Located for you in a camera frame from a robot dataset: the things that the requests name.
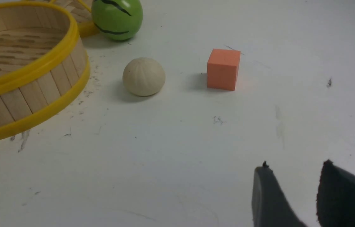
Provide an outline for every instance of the foam block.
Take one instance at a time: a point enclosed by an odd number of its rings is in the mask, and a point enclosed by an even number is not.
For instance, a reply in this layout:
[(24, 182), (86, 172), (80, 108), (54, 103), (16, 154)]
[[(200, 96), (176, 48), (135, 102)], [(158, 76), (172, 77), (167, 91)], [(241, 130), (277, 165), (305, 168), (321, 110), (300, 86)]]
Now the foam block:
[(207, 87), (235, 90), (240, 51), (213, 49), (207, 64)]

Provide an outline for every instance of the scuff mark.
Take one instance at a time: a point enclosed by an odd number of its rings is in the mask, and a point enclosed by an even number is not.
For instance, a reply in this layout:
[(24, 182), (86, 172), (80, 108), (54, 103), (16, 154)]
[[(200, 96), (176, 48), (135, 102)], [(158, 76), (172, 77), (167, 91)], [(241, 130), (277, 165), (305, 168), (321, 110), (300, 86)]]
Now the scuff mark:
[(175, 194), (175, 196), (177, 197), (177, 201), (179, 202), (182, 210), (183, 210), (183, 214), (184, 214), (184, 219), (187, 221), (189, 214), (187, 213), (186, 207), (183, 204), (183, 201), (180, 199), (180, 196)]
[(216, 124), (216, 123), (219, 123), (219, 124), (223, 125), (224, 123), (226, 123), (226, 121), (223, 121), (221, 119), (221, 117), (214, 116), (214, 124)]
[(102, 126), (99, 128), (98, 132), (95, 133), (95, 135), (99, 135), (100, 134), (101, 128), (102, 128)]
[(259, 63), (260, 65), (266, 67), (267, 69), (271, 69), (270, 66), (267, 66), (266, 64), (264, 64), (264, 63), (262, 63), (262, 62), (260, 62), (260, 61), (254, 60), (254, 62)]
[(40, 193), (41, 193), (41, 191), (35, 192), (35, 194), (33, 194), (32, 196), (30, 196), (30, 197), (26, 200), (26, 202), (22, 203), (22, 206), (23, 206), (23, 207), (26, 206), (26, 205), (33, 199), (33, 197), (35, 197), (36, 195), (39, 195)]
[(20, 148), (18, 150), (18, 153), (20, 153), (21, 151), (23, 151), (23, 149), (25, 148), (26, 146), (26, 142), (27, 142), (27, 139), (29, 138), (29, 134), (30, 134), (30, 129), (29, 130), (26, 130), (24, 132), (22, 132), (22, 136), (21, 136), (21, 140), (22, 140), (22, 144), (20, 145)]
[(277, 138), (282, 142), (282, 149), (285, 149), (284, 122), (281, 110), (277, 105), (275, 105), (275, 118), (279, 121), (278, 125), (275, 127), (275, 133), (277, 134)]
[(140, 213), (135, 213), (135, 212), (130, 211), (130, 210), (119, 210), (119, 211), (125, 212), (127, 214), (132, 214), (132, 215), (135, 215), (135, 216), (138, 216), (138, 217), (143, 217), (146, 220), (151, 220), (151, 221), (157, 222), (154, 218), (148, 217), (148, 216), (140, 214)]
[(331, 82), (332, 82), (332, 81), (331, 81), (331, 78), (330, 78), (329, 81), (327, 82), (327, 85), (326, 85), (327, 88), (331, 87)]
[[(182, 206), (183, 211), (184, 211), (184, 214), (185, 214), (186, 219), (187, 219), (188, 213), (187, 213), (186, 205), (185, 205), (187, 202), (184, 202), (184, 201), (180, 198), (179, 195), (177, 195), (177, 194), (174, 194), (174, 195), (177, 197), (177, 200), (178, 200), (179, 204)], [(212, 209), (210, 209), (210, 208), (207, 207), (206, 205), (204, 205), (204, 204), (202, 204), (202, 203), (200, 203), (200, 202), (197, 202), (197, 201), (195, 201), (195, 200), (189, 200), (188, 203), (192, 203), (192, 204), (199, 205), (200, 207), (204, 208), (205, 210), (208, 210), (208, 211), (213, 215), (213, 217), (214, 217), (214, 219), (215, 219), (215, 222), (216, 222), (216, 226), (217, 226), (217, 227), (220, 226), (220, 224), (219, 224), (219, 217), (218, 217), (218, 214), (217, 214), (215, 211), (213, 211)]]
[(67, 133), (65, 135), (63, 135), (61, 138), (63, 137), (71, 137), (72, 136), (72, 132), (71, 132), (71, 126), (70, 126), (70, 133)]
[(232, 47), (230, 47), (230, 46), (228, 46), (228, 45), (225, 45), (225, 44), (224, 44), (224, 46), (226, 46), (227, 48), (229, 48), (229, 49), (231, 49), (231, 50), (235, 50), (235, 49), (233, 49)]
[(85, 95), (85, 97), (89, 98), (89, 96), (92, 94), (92, 91), (86, 90), (83, 92), (83, 94)]

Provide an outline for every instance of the stacked basket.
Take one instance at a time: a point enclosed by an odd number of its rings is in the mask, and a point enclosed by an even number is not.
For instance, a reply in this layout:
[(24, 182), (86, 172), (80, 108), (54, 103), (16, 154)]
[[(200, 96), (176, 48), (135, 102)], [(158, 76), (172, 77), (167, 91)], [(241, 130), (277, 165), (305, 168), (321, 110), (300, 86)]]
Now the stacked basket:
[(99, 31), (92, 22), (91, 5), (93, 0), (23, 0), (45, 2), (58, 5), (74, 17), (78, 23), (81, 37), (87, 37), (97, 34)]
[(89, 73), (77, 22), (68, 11), (39, 2), (0, 4), (0, 139), (65, 108)]

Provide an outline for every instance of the white surface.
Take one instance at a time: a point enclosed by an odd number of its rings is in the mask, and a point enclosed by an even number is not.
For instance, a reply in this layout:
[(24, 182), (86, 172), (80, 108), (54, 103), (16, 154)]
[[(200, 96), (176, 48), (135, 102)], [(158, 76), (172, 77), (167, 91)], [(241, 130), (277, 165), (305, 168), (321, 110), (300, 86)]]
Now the white surface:
[[(355, 0), (142, 4), (129, 43), (84, 40), (92, 78), (71, 106), (19, 153), (21, 135), (0, 141), (0, 227), (250, 227), (264, 160), (318, 226), (323, 161), (355, 174)], [(235, 92), (206, 88), (225, 45), (245, 55)], [(150, 98), (121, 82), (142, 56), (166, 71)]]

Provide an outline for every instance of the toy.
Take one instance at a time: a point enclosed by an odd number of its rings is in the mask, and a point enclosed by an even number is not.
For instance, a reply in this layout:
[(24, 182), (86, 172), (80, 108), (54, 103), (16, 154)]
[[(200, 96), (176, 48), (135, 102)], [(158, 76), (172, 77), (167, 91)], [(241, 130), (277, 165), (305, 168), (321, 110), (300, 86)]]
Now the toy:
[(94, 0), (92, 20), (102, 34), (113, 40), (127, 40), (141, 27), (139, 0)]
[(137, 58), (127, 64), (123, 72), (123, 84), (137, 96), (153, 95), (165, 84), (165, 71), (151, 58)]
[(21, 0), (21, 1), (36, 1), (53, 3), (63, 7), (71, 13), (78, 22), (79, 34), (81, 37), (92, 36), (99, 33), (99, 30), (94, 25), (91, 16), (91, 8), (93, 0)]
[(207, 87), (235, 90), (240, 51), (213, 49), (207, 65)]
[(75, 19), (54, 4), (0, 4), (0, 139), (64, 109), (90, 74)]

